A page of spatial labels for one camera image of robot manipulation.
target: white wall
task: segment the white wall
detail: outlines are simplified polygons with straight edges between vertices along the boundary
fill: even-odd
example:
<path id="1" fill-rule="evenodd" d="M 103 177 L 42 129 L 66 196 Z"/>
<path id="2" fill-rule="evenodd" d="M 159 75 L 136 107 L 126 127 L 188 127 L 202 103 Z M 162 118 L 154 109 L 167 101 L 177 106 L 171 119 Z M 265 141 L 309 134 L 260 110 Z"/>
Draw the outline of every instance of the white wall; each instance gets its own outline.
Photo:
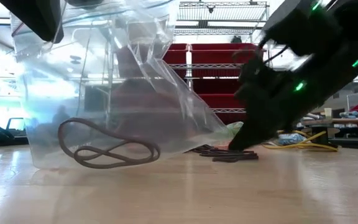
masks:
<path id="1" fill-rule="evenodd" d="M 325 102 L 325 104 L 313 110 L 313 112 L 324 111 L 324 108 L 332 108 L 332 109 L 342 109 L 344 108 L 347 111 L 347 95 L 353 94 L 352 90 L 340 90 L 339 98 L 334 99 L 332 96 Z M 349 97 L 350 106 L 355 106 L 358 104 L 358 95 Z"/>

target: black cable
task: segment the black cable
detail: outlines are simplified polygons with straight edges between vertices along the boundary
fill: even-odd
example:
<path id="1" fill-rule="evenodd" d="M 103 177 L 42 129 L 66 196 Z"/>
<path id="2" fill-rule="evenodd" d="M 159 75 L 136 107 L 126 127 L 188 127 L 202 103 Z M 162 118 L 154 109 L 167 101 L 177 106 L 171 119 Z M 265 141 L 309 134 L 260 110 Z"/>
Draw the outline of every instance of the black cable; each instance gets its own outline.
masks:
<path id="1" fill-rule="evenodd" d="M 259 156 L 254 151 L 228 151 L 213 146 L 203 145 L 192 149 L 203 157 L 212 157 L 213 162 L 238 162 L 244 160 L 258 160 Z"/>
<path id="2" fill-rule="evenodd" d="M 273 55 L 272 57 L 268 58 L 267 60 L 264 61 L 264 63 L 267 63 L 275 58 L 277 58 L 280 54 L 282 54 L 284 51 L 286 51 L 288 49 L 288 46 L 285 46 L 283 49 L 281 49 L 281 51 L 277 52 L 277 54 Z"/>
<path id="3" fill-rule="evenodd" d="M 269 38 L 267 36 L 264 36 L 264 38 L 259 42 L 258 48 L 263 49 L 264 45 L 269 41 Z"/>

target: green led light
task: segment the green led light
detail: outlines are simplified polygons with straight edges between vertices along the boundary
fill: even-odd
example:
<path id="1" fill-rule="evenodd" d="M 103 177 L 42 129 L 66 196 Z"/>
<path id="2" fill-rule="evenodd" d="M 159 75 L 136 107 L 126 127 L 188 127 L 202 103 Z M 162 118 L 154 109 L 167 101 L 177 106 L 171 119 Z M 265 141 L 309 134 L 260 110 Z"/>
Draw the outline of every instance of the green led light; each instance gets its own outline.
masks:
<path id="1" fill-rule="evenodd" d="M 299 83 L 299 84 L 295 87 L 295 91 L 301 90 L 304 86 L 305 86 L 305 84 L 304 84 L 303 82 Z"/>
<path id="2" fill-rule="evenodd" d="M 357 59 L 357 61 L 355 61 L 355 62 L 353 63 L 353 65 L 352 65 L 353 68 L 356 67 L 356 66 L 358 66 L 358 59 Z"/>
<path id="3" fill-rule="evenodd" d="M 311 8 L 311 10 L 312 10 L 312 11 L 316 10 L 320 4 L 321 4 L 321 1 L 318 1 L 318 2 Z"/>

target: brown rubber band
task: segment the brown rubber band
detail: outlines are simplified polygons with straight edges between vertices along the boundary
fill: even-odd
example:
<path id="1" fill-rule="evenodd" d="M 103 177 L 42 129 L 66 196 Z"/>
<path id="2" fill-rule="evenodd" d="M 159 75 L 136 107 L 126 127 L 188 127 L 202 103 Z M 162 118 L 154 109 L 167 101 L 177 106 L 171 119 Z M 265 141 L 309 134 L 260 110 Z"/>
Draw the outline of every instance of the brown rubber band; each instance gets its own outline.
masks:
<path id="1" fill-rule="evenodd" d="M 99 149 L 99 148 L 93 147 L 93 146 L 80 146 L 75 152 L 71 152 L 69 150 L 69 148 L 67 148 L 67 146 L 64 143 L 64 134 L 63 134 L 64 126 L 69 123 L 84 124 L 90 128 L 98 130 L 102 134 L 105 134 L 112 138 L 123 139 L 123 141 L 121 141 L 119 144 L 111 146 L 107 149 Z M 98 126 L 97 124 L 93 123 L 92 121 L 88 121 L 87 119 L 83 119 L 83 118 L 70 118 L 70 119 L 64 121 L 62 124 L 59 125 L 57 136 L 58 136 L 59 145 L 66 155 L 70 156 L 71 158 L 74 158 L 74 160 L 77 161 L 77 163 L 81 164 L 82 166 L 93 168 L 93 169 L 111 169 L 111 168 L 116 168 L 116 167 L 135 166 L 135 165 L 146 164 L 146 163 L 156 161 L 157 159 L 160 158 L 160 155 L 161 155 L 160 147 L 154 142 L 148 142 L 141 138 L 132 138 L 132 137 L 128 137 L 128 136 L 124 136 L 124 135 L 112 132 L 106 128 Z M 130 157 L 122 156 L 122 155 L 111 152 L 112 150 L 114 150 L 120 146 L 123 146 L 125 144 L 132 144 L 132 143 L 141 144 L 141 145 L 145 146 L 150 151 L 150 156 L 143 158 L 143 159 L 133 159 Z M 91 151 L 91 152 L 94 152 L 95 154 L 91 155 L 91 156 L 81 156 L 81 155 L 79 155 L 79 153 L 81 151 Z M 90 162 L 87 162 L 87 161 L 90 161 L 92 159 L 95 159 L 95 158 L 98 158 L 101 156 L 112 157 L 115 159 L 122 160 L 123 162 L 116 162 L 116 163 L 112 163 L 112 164 L 92 164 Z"/>

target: window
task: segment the window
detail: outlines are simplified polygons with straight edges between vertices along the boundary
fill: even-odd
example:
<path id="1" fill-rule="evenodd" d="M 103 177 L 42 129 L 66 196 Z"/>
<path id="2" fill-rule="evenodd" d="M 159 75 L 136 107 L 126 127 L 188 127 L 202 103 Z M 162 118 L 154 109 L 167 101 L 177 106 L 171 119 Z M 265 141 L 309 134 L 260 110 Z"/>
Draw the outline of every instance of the window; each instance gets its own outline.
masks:
<path id="1" fill-rule="evenodd" d="M 11 118 L 8 120 L 7 129 L 15 129 L 19 131 L 24 131 L 24 119 L 23 118 Z"/>
<path id="2" fill-rule="evenodd" d="M 20 103 L 13 99 L 0 98 L 0 127 L 6 128 L 9 118 L 23 118 L 25 115 Z M 11 124 L 14 128 L 21 128 L 21 121 Z"/>
<path id="3" fill-rule="evenodd" d="M 339 98 L 339 93 L 333 94 L 333 98 L 334 98 L 334 99 L 338 99 L 338 98 Z"/>

